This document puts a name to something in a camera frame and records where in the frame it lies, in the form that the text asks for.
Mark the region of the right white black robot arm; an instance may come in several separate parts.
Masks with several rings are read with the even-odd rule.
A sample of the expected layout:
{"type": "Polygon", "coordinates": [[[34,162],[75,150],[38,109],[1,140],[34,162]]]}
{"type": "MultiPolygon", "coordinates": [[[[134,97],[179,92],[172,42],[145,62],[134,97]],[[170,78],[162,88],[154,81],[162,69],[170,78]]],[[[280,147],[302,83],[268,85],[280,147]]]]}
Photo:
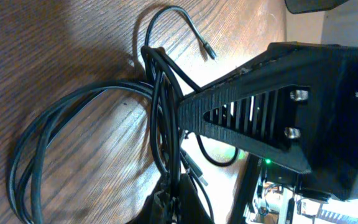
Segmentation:
{"type": "Polygon", "coordinates": [[[181,100],[178,124],[248,152],[232,222],[358,199],[358,47],[272,43],[181,100]]]}

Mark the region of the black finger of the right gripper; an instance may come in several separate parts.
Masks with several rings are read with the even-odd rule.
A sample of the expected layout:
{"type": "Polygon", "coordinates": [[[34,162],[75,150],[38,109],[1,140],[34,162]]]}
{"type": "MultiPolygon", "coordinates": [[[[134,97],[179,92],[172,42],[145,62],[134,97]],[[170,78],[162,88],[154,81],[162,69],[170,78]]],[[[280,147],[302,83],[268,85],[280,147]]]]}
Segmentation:
{"type": "Polygon", "coordinates": [[[188,95],[178,107],[179,127],[238,147],[300,174],[311,172],[301,147],[284,135],[280,90],[252,91],[250,70],[240,68],[188,95]]]}

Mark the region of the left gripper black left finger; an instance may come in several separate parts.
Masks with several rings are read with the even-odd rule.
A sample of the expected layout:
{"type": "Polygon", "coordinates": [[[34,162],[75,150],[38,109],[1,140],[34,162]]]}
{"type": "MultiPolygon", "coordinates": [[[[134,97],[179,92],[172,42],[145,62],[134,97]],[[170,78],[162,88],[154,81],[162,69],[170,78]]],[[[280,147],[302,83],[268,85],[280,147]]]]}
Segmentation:
{"type": "Polygon", "coordinates": [[[160,177],[152,193],[146,198],[138,216],[127,224],[166,224],[170,220],[169,190],[168,180],[160,177]]]}

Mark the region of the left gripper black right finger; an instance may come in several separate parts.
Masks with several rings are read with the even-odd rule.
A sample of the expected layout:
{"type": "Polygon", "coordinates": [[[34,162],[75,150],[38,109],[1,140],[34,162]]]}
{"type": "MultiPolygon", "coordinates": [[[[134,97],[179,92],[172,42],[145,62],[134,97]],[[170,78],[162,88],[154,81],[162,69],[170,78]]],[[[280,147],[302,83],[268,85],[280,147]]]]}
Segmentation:
{"type": "Polygon", "coordinates": [[[182,174],[179,181],[180,223],[213,224],[204,209],[188,174],[182,174]]]}

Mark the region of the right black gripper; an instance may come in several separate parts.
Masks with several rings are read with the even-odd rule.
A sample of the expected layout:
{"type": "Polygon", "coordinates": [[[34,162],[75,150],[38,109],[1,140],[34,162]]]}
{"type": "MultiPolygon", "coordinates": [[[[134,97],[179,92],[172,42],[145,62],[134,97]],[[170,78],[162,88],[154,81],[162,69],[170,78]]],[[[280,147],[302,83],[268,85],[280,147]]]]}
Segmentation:
{"type": "Polygon", "coordinates": [[[244,149],[299,173],[304,189],[358,199],[358,47],[272,43],[244,72],[262,107],[244,149]]]}

